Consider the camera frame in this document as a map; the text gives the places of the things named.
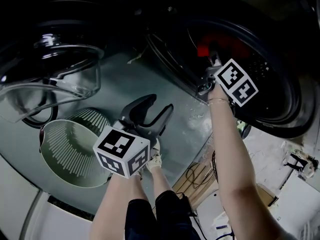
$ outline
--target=person's arm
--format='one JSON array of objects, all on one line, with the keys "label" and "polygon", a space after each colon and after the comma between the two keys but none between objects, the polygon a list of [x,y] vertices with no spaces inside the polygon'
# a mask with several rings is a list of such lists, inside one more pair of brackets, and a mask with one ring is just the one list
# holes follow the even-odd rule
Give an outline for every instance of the person's arm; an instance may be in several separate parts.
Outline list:
[{"label": "person's arm", "polygon": [[92,222],[90,240],[123,239],[129,198],[129,181],[114,174]]},{"label": "person's arm", "polygon": [[276,240],[283,229],[260,199],[253,164],[220,85],[209,93],[216,170],[222,205],[237,240]]}]

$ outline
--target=laundry basket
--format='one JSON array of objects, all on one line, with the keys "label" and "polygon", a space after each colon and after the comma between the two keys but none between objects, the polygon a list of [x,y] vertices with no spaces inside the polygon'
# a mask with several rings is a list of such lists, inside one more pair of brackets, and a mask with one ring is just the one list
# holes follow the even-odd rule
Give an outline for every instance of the laundry basket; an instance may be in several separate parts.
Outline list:
[{"label": "laundry basket", "polygon": [[40,146],[49,168],[62,180],[77,187],[94,188],[106,183],[110,172],[98,162],[93,145],[108,119],[94,108],[85,108],[49,122]]}]

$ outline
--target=white box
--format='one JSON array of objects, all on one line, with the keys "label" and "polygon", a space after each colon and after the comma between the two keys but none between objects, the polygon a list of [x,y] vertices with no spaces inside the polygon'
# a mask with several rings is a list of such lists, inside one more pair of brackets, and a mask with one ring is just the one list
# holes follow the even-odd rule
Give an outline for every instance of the white box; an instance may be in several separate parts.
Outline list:
[{"label": "white box", "polygon": [[150,140],[106,126],[93,151],[103,168],[128,179],[150,160]]}]

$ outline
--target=white shoe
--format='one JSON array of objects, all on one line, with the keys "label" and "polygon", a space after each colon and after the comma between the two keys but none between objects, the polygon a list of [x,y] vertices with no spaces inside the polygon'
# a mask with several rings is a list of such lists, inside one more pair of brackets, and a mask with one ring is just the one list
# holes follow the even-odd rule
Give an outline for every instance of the white shoe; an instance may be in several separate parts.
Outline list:
[{"label": "white shoe", "polygon": [[162,165],[162,159],[160,155],[160,143],[158,139],[156,140],[156,145],[153,148],[153,152],[155,152],[154,156],[151,157],[151,160],[146,163],[146,167],[149,170],[149,172],[151,172],[151,169],[153,167],[156,167],[156,166],[161,167]]}]

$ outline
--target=gray floor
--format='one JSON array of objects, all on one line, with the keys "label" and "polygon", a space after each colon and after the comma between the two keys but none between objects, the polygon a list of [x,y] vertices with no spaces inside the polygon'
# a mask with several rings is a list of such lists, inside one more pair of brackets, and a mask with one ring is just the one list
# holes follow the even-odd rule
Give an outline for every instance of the gray floor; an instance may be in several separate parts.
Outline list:
[{"label": "gray floor", "polygon": [[[101,109],[113,122],[122,108],[133,100],[148,94],[157,94],[150,109],[150,122],[164,106],[172,103],[171,121],[160,138],[163,169],[173,185],[194,160],[211,134],[208,107],[176,87],[157,70],[133,62],[127,55],[118,54],[101,66],[101,90],[82,102],[63,105],[59,117],[72,114],[84,107]],[[9,123],[0,118],[0,153],[24,177],[57,199],[95,214],[107,185],[96,188],[72,186],[58,178],[39,153],[39,131],[18,122]],[[145,192],[154,204],[151,175],[144,173]]]}]

